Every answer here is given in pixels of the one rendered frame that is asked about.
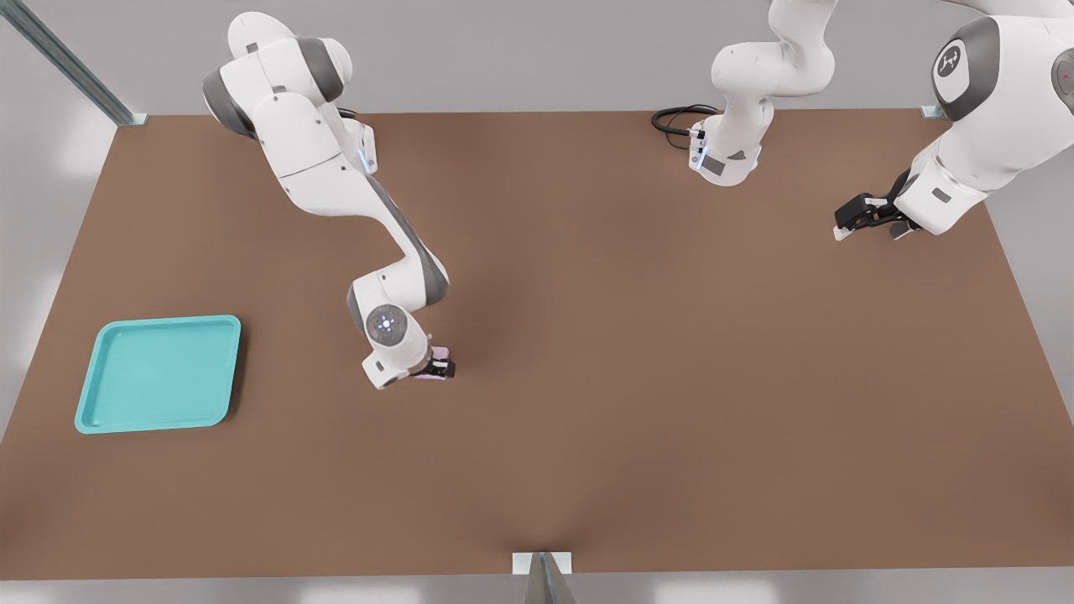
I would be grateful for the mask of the pale blue-green tray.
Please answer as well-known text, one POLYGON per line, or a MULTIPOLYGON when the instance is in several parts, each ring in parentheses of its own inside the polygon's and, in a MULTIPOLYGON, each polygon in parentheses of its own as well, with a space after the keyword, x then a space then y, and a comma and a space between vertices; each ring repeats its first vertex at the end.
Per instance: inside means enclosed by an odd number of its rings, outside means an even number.
POLYGON ((211 427, 230 409, 233 315, 118 320, 97 332, 74 425, 82 435, 211 427))

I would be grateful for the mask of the pale lilac phone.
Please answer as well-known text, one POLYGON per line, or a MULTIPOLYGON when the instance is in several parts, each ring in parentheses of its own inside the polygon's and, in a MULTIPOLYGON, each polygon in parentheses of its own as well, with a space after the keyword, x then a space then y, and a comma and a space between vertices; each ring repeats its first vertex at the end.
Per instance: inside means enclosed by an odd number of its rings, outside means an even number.
MULTIPOLYGON (((430 359, 429 359, 429 362, 433 358, 438 358, 438 359, 450 358, 451 359, 450 351, 445 346, 433 346, 433 347, 430 348, 430 359)), ((425 379, 425 366, 422 366, 422 370, 419 370, 417 373, 413 373, 413 375, 411 375, 411 377, 412 378, 417 378, 417 379, 425 379)))

